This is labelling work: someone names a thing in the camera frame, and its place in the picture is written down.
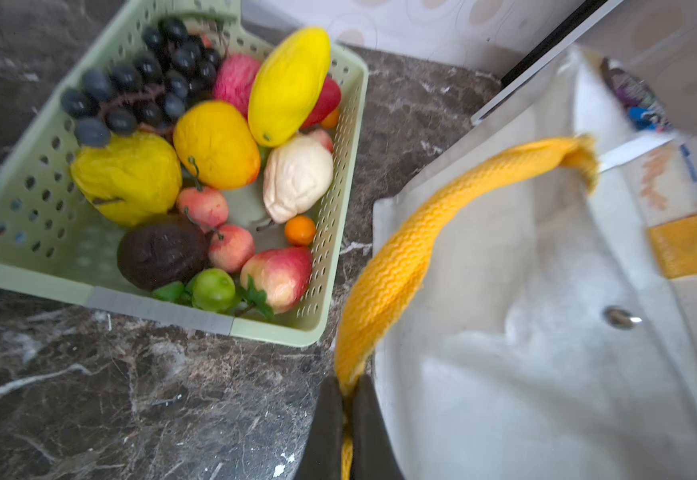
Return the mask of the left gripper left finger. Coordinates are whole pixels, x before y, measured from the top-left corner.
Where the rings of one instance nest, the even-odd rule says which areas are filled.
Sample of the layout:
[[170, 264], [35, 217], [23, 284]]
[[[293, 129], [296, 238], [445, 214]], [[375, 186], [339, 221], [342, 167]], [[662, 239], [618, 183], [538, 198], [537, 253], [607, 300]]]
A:
[[310, 434], [294, 480], [342, 478], [344, 406], [340, 384], [334, 376], [322, 381]]

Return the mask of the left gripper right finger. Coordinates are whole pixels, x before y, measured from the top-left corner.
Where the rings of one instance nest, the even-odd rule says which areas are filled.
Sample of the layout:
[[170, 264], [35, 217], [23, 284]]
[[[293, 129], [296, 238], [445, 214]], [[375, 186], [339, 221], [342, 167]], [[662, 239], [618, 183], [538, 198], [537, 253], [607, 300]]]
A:
[[374, 384], [367, 374], [358, 379], [351, 421], [353, 457], [350, 478], [404, 480], [388, 438]]

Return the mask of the white grocery bag yellow handles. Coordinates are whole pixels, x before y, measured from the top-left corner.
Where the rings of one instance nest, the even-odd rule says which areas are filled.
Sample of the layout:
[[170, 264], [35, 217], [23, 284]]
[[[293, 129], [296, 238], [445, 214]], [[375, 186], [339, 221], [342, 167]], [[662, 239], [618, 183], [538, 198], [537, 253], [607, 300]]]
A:
[[[516, 146], [475, 130], [376, 202], [375, 249]], [[405, 478], [697, 479], [697, 275], [664, 277], [647, 236], [697, 192], [674, 143], [600, 173], [594, 192], [569, 168], [499, 188], [436, 235], [373, 356]]]

